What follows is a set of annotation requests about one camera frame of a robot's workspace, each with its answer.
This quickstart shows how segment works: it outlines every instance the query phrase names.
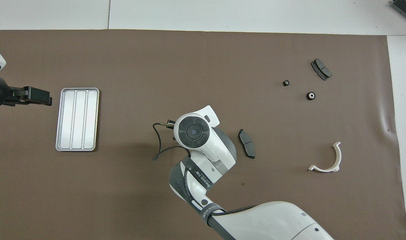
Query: semicircular clip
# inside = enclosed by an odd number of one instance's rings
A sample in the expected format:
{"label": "semicircular clip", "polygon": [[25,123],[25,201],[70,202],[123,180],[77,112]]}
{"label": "semicircular clip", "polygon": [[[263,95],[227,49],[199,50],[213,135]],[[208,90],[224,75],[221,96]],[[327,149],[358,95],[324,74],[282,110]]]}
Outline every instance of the semicircular clip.
{"label": "semicircular clip", "polygon": [[337,154],[337,159],[334,163],[334,165],[326,170],[320,169],[318,167],[316,167],[315,165],[311,165],[308,169],[309,170],[317,170],[319,172],[324,172],[324,173],[328,173],[328,172],[337,172],[339,170],[339,164],[341,163],[341,159],[342,159],[342,154],[341,154],[341,149],[339,149],[339,144],[341,144],[341,142],[336,142],[333,147],[335,149],[335,152]]}

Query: brown mat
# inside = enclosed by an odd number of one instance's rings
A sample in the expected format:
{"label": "brown mat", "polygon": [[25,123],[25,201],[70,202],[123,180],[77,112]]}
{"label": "brown mat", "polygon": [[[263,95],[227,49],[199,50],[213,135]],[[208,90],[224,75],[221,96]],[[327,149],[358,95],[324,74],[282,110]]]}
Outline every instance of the brown mat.
{"label": "brown mat", "polygon": [[[151,124],[206,105],[238,150],[208,193],[226,210],[287,201],[337,240],[406,239],[385,36],[0,31],[0,53],[8,85],[53,97],[52,107],[0,107],[0,239],[220,239],[168,185],[185,152],[151,161]],[[311,68],[316,58],[329,80]],[[101,91],[94,152],[55,150],[66,87]],[[161,129],[163,147],[172,134]],[[307,170],[330,167],[336,141],[341,169]]]}

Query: white table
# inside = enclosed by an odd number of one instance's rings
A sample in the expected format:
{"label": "white table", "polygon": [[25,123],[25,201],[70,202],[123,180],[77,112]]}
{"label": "white table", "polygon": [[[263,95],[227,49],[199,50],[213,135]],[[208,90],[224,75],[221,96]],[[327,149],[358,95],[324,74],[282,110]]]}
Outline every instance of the white table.
{"label": "white table", "polygon": [[388,0],[0,0],[0,29],[107,28],[388,35],[406,205],[406,19]]}

